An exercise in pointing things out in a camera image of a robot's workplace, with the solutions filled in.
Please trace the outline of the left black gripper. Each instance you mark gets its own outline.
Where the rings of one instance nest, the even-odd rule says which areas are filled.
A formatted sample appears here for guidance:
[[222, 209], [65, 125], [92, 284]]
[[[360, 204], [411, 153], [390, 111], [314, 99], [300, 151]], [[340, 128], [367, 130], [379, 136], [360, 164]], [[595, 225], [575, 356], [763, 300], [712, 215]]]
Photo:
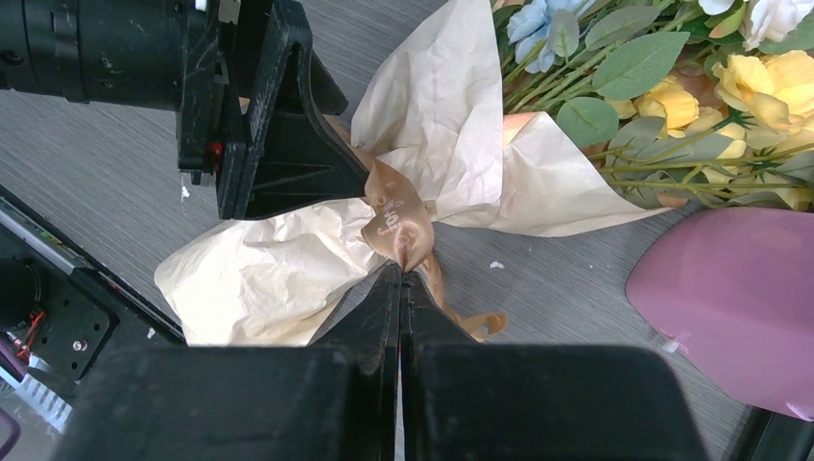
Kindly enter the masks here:
[[251, 1], [5, 1], [1, 86], [5, 90], [170, 111], [178, 168], [211, 177], [219, 214], [238, 219], [225, 162], [241, 136], [236, 67], [249, 53]]

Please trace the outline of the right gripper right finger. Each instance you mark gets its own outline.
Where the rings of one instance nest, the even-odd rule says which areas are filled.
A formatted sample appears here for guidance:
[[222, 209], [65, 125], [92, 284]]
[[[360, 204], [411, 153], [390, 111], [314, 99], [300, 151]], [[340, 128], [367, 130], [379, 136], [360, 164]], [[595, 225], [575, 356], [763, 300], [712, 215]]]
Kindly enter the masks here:
[[480, 344], [401, 283], [409, 460], [704, 460], [678, 380], [629, 346]]

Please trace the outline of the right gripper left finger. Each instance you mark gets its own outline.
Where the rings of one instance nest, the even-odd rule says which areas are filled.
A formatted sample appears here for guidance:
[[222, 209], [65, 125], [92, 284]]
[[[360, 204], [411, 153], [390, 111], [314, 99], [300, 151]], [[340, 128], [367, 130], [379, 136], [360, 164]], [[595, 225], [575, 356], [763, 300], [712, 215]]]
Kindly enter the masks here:
[[167, 347], [105, 359], [58, 460], [391, 460], [402, 274], [306, 347]]

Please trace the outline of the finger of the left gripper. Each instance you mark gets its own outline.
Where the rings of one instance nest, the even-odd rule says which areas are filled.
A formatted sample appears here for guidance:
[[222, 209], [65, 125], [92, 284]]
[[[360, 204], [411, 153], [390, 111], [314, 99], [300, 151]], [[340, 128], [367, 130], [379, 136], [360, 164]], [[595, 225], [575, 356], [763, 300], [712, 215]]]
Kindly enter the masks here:
[[329, 125], [347, 99], [297, 1], [244, 1], [227, 32], [219, 215], [263, 220], [362, 196], [368, 167]]

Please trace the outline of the paper flower bouquet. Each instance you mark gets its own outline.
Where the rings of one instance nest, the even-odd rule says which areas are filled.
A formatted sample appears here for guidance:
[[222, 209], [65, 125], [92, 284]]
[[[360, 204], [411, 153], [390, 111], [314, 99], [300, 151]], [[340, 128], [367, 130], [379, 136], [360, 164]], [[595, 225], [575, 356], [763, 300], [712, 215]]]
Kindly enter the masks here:
[[[379, 67], [349, 133], [433, 226], [559, 237], [689, 201], [804, 210], [813, 5], [450, 1]], [[161, 262], [186, 341], [307, 344], [394, 263], [363, 240], [364, 196], [230, 220]]]

